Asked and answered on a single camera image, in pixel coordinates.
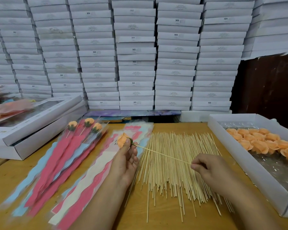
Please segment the wooden skewer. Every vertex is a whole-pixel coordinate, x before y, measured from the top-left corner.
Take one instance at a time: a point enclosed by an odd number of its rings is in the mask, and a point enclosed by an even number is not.
[[[139,146],[139,145],[137,145],[137,144],[132,144],[132,145],[134,145],[134,146],[136,146],[136,147],[144,148],[144,147]],[[177,161],[184,162],[184,163],[186,163],[186,164],[188,164],[188,165],[191,165],[191,163],[189,163],[189,162],[182,161],[182,160],[179,160],[179,159],[177,159],[177,158],[174,158],[174,157],[171,157],[171,156],[168,156],[168,155],[164,155],[164,154],[162,154],[162,153],[160,153],[160,152],[156,152],[156,151],[150,150],[150,149],[148,149],[148,148],[144,148],[144,149],[146,149],[146,150],[148,150],[148,151],[151,151],[151,152],[158,153],[158,154],[160,154],[160,155],[163,155],[163,156],[166,156],[166,157],[169,157],[169,158],[172,158],[172,159],[177,160]]]

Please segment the stacked white box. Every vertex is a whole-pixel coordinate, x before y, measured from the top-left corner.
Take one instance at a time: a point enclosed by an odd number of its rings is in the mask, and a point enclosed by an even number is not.
[[[200,0],[156,2],[158,61],[155,109],[189,111],[204,5],[200,5]]]
[[[68,0],[28,0],[53,96],[85,96]]]
[[[119,96],[111,0],[68,1],[79,45],[81,77],[88,96],[89,108],[117,109],[115,106],[113,108],[107,107],[105,103],[96,103],[98,101],[112,101],[112,97]],[[109,88],[107,85],[104,90],[102,85],[99,86],[106,82],[109,85],[115,83],[115,87],[112,89],[117,94],[106,92]]]
[[[5,5],[6,0],[0,0],[0,15],[6,15],[7,9],[12,5],[18,7],[25,7],[23,0],[10,0],[11,4]],[[17,84],[15,73],[12,69],[12,61],[9,54],[6,51],[4,41],[0,32],[0,85],[1,92],[19,93],[19,86]]]
[[[288,0],[256,0],[243,59],[288,53]]]
[[[112,0],[121,110],[153,110],[155,0]]]
[[[204,0],[204,4],[191,110],[228,112],[254,1]]]

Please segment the right hand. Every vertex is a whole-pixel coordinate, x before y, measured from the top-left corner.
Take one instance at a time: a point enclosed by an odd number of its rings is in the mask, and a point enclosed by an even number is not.
[[[192,161],[191,169],[198,172],[212,190],[229,201],[245,190],[242,181],[220,156],[201,153]]]

